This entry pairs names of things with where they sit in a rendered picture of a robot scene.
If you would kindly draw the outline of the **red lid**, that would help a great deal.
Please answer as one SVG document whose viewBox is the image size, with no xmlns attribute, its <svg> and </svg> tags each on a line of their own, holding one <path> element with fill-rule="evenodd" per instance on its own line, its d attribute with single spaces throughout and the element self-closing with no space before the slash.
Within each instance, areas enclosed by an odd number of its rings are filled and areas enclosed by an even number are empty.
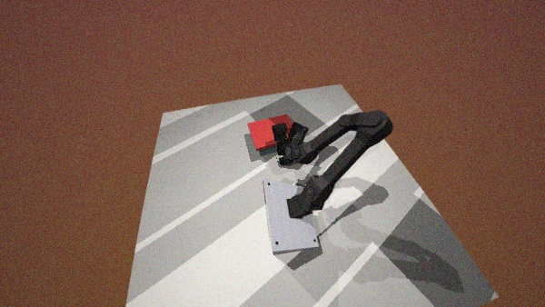
<svg viewBox="0 0 545 307">
<path fill-rule="evenodd" d="M 256 151 L 277 145 L 276 142 L 278 141 L 274 141 L 272 126 L 275 124 L 281 124 L 281 123 L 286 123 L 287 131 L 288 131 L 286 132 L 286 134 L 288 138 L 288 134 L 293 124 L 288 114 L 283 114 L 283 115 L 275 116 L 272 118 L 248 123 L 248 127 L 250 130 Z"/>
</svg>

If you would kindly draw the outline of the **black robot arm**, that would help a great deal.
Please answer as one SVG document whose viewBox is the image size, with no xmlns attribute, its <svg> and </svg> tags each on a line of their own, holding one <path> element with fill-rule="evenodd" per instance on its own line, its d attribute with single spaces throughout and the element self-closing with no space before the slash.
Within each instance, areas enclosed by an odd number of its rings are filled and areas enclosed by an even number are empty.
<svg viewBox="0 0 545 307">
<path fill-rule="evenodd" d="M 314 210 L 321 210 L 331 195 L 334 185 L 364 152 L 392 133 L 392 123 L 384 111 L 375 110 L 369 113 L 342 114 L 331 126 L 310 142 L 305 143 L 303 140 L 308 130 L 308 127 L 293 122 L 287 138 L 292 141 L 282 144 L 284 161 L 309 164 L 321 150 L 342 135 L 350 130 L 357 133 L 324 174 L 313 175 L 305 183 L 301 194 L 286 200 L 291 218 L 302 219 Z"/>
</svg>

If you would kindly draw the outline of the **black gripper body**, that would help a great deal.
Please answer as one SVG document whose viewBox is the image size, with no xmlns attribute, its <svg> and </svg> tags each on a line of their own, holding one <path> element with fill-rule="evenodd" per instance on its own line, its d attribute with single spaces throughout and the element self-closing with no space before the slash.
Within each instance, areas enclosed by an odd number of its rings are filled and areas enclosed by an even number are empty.
<svg viewBox="0 0 545 307">
<path fill-rule="evenodd" d="M 275 134 L 276 140 L 278 141 L 276 143 L 277 143 L 277 146 L 278 146 L 279 153 L 281 153 L 282 156 L 285 156 L 285 154 L 282 152 L 282 144 L 284 142 L 286 142 L 286 141 L 292 141 L 292 140 L 286 139 L 285 135 L 283 135 L 283 133 L 288 132 L 286 123 L 273 125 L 272 126 L 272 132 L 273 132 L 273 134 Z M 282 158 L 279 157 L 280 165 L 290 164 L 289 162 L 284 161 L 283 158 L 284 157 L 282 157 Z"/>
</svg>

